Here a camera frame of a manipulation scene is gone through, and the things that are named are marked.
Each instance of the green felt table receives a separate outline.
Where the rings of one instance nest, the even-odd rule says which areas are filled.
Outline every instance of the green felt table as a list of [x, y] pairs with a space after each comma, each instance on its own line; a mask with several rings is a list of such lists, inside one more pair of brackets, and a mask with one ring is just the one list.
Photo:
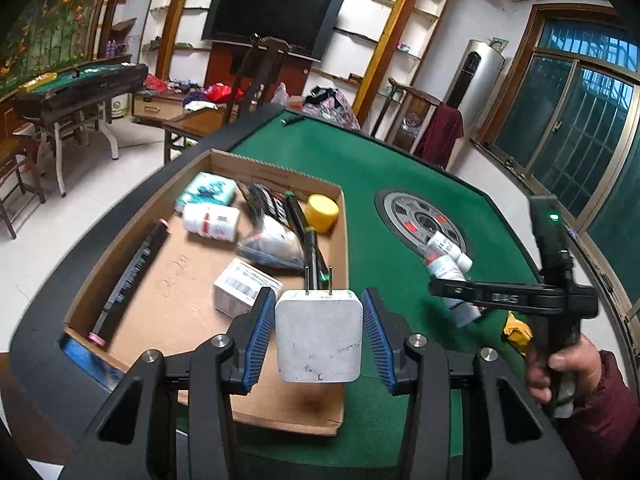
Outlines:
[[[350, 288], [360, 295], [376, 286], [386, 306], [406, 317], [412, 330], [446, 349], [476, 352], [491, 346], [522, 374], [521, 356], [500, 335], [505, 312], [489, 312], [457, 329], [440, 298], [428, 293], [422, 259], [383, 224], [374, 206], [381, 189], [415, 193], [449, 216], [463, 232], [474, 265], [472, 280], [535, 283], [521, 244], [483, 194], [443, 172], [361, 136], [312, 119], [284, 127], [267, 123], [233, 152], [302, 171], [342, 187], [346, 202]], [[462, 453], [460, 395], [451, 394], [450, 453]], [[391, 397], [378, 379], [370, 349], [362, 352], [362, 374], [346, 385], [344, 423], [335, 438], [301, 436], [241, 426], [243, 452], [288, 462], [343, 467], [396, 464], [407, 398]]]
[[122, 66], [120, 64], [91, 64], [85, 67], [80, 67], [80, 75], [77, 78], [73, 77], [73, 70], [69, 70], [68, 72], [61, 72], [58, 74], [58, 77], [56, 79], [54, 79], [53, 81], [49, 81], [48, 83], [44, 83], [44, 85], [38, 86], [37, 88], [31, 90], [30, 93], [39, 94], [60, 90], [61, 88], [69, 85], [69, 83], [71, 82], [89, 79], [91, 77], [99, 76], [107, 72], [120, 70], [121, 68]]

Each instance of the metal screw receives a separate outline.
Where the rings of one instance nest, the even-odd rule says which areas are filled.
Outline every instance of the metal screw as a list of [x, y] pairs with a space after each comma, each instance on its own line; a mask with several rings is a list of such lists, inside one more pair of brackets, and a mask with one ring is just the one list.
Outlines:
[[488, 362], [493, 362], [498, 358], [498, 352], [496, 352], [493, 348], [483, 348], [480, 351], [480, 357]]
[[211, 338], [211, 344], [218, 348], [224, 348], [229, 343], [231, 343], [231, 339], [227, 334], [218, 334]]
[[142, 360], [145, 363], [152, 363], [157, 361], [160, 357], [160, 352], [158, 350], [147, 350], [142, 354]]
[[409, 336], [409, 344], [411, 346], [415, 346], [416, 348], [420, 348], [427, 344], [428, 339], [425, 338], [422, 334], [411, 334]]

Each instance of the framed picture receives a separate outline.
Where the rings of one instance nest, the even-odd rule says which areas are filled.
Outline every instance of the framed picture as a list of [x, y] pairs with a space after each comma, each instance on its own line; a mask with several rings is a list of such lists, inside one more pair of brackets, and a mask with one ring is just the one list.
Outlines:
[[499, 54], [501, 54], [502, 51], [505, 48], [507, 48], [508, 44], [509, 44], [509, 40], [503, 40], [502, 38], [494, 37], [494, 38], [491, 38], [491, 40], [489, 40], [489, 46]]

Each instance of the white box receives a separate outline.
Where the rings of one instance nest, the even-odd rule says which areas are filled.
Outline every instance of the white box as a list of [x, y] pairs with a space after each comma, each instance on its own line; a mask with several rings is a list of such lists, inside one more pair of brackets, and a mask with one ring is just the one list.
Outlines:
[[276, 304], [278, 371], [290, 383], [360, 375], [362, 304], [350, 290], [286, 290]]
[[268, 274], [234, 258], [213, 284], [213, 306], [230, 317], [246, 314], [254, 306], [260, 289], [270, 286], [276, 298], [283, 284]]

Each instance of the white tile floor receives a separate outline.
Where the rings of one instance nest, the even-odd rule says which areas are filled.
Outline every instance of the white tile floor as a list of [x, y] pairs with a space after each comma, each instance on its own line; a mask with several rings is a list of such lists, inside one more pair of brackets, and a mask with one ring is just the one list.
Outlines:
[[[118, 139], [119, 160], [111, 160], [109, 143], [93, 130], [89, 147], [65, 141], [67, 196], [60, 196], [49, 153], [42, 178], [46, 203], [34, 200], [20, 215], [15, 240], [0, 222], [0, 352], [8, 351], [24, 310], [58, 262], [114, 204], [162, 165], [162, 130], [130, 119], [114, 120], [111, 129]], [[0, 190], [3, 195], [9, 184]], [[6, 205], [16, 210], [22, 200], [17, 192]]]

